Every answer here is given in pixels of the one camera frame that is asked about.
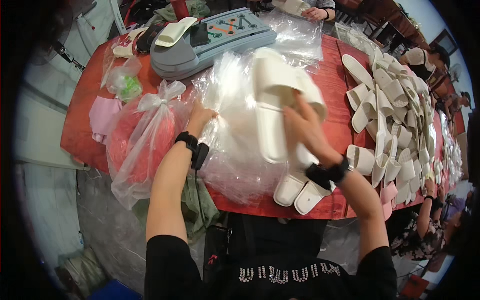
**black cord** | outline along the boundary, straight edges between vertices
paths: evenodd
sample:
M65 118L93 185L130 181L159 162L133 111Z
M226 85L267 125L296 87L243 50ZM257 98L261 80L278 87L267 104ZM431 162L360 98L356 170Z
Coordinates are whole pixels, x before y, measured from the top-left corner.
M207 230L207 226L205 223L204 210L202 208L202 204L200 203L200 192L199 192L200 188L198 187L197 172L198 170L195 170L195 186L197 188L198 209L200 210L200 217L202 218L203 226L205 230Z

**pink cloth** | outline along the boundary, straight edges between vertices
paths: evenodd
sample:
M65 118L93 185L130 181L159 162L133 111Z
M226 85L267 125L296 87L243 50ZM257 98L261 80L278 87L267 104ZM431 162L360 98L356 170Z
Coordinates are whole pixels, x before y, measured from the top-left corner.
M119 99L107 99L97 97L88 113L90 117L90 127L92 128L92 139L105 144L107 141L110 123L116 113L121 110L121 101Z

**red table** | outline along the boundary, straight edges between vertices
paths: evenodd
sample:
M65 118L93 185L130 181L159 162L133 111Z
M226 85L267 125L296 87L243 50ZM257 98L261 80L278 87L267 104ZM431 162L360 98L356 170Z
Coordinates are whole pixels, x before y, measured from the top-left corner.
M106 173L108 173L108 165L105 146L92 139L88 113L97 96L113 98L113 95L106 88L100 89L103 56L107 47L109 47L109 42L97 48L77 84L67 111L60 142L60 146L77 159ZM353 88L356 83L345 72L341 61L341 55L348 53L369 69L367 55L350 45L325 35L322 40L322 49L324 61L320 62L320 70L312 78L320 87L325 103L328 106L328 117L323 127L329 142L340 153L345 153L350 144L373 149L374 142L366 131L356 134L351 127L350 120L353 116L353 110L348 103L346 91ZM124 61L125 59L117 59L115 65L121 65ZM156 93L156 87L162 79L151 68L149 56L141 56L140 61L144 67L140 70L138 78L143 84L144 93ZM437 114L435 115L435 124L437 129L436 153L441 155L443 139ZM275 204L272 198L268 196L258 199L256 203L250 206L244 206L229 201L223 195L210 188L209 192L218 209L231 212L259 216L314 219L342 219L355 216L347 205L347 201L340 189L335 189L332 195L323 198L305 216L300 215L293 206L282 207ZM422 198L417 197L414 204L421 201ZM398 205L397 208L403 208L402 204Z

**floral shirt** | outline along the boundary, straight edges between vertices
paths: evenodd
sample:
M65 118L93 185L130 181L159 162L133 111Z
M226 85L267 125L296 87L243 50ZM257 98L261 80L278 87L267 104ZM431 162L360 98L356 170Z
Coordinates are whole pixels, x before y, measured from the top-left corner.
M392 255L405 256L414 261L431 259L432 256L445 246L444 231L440 221L432 221L428 225L427 233L423 239L417 232L418 214L412 213L412 220L404 232L396 237L390 249Z

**black phone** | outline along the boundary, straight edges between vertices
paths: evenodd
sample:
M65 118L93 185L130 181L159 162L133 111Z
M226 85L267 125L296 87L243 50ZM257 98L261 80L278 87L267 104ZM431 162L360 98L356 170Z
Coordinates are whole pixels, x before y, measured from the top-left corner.
M192 47L208 44L207 23L199 23L190 27L190 45Z

